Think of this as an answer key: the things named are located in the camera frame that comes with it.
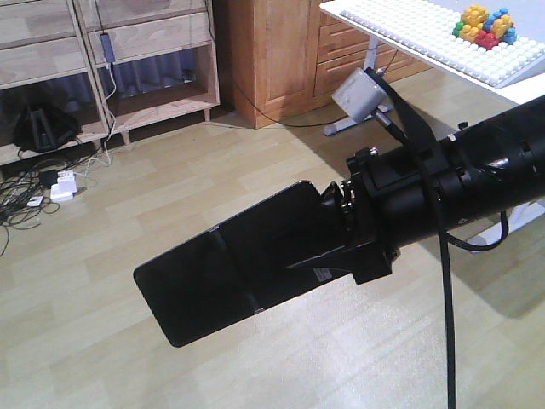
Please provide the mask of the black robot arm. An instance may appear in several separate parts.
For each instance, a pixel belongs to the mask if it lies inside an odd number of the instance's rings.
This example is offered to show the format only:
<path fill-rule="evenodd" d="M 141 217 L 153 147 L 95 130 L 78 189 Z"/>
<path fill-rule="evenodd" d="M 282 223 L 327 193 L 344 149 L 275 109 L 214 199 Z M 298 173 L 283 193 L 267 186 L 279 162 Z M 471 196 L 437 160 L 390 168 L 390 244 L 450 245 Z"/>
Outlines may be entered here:
<path fill-rule="evenodd" d="M 358 151 L 336 193 L 336 228 L 319 233 L 299 268 L 348 271 L 358 283 L 388 275 L 402 246 L 439 237 L 442 249 L 462 241 L 456 226 L 544 194 L 544 100 L 536 98 L 443 140 L 430 129 L 410 139 L 392 122 L 400 147 Z"/>

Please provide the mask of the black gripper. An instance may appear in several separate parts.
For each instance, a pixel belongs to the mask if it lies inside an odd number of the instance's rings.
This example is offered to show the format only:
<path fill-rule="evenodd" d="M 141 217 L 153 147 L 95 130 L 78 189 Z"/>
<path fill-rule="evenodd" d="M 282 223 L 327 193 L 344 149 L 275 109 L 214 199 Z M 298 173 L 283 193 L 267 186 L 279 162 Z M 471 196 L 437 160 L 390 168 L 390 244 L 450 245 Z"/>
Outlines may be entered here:
<path fill-rule="evenodd" d="M 378 154 L 366 147 L 347 160 L 347 167 L 353 190 L 354 226 L 359 234 L 356 249 L 337 246 L 318 253 L 297 251 L 285 263 L 286 269 L 343 271 L 352 273 L 360 285 L 391 274 L 401 247 L 437 233 L 422 177 L 406 148 Z M 321 193 L 320 208 L 327 213 L 347 211 L 343 191 L 336 182 Z"/>

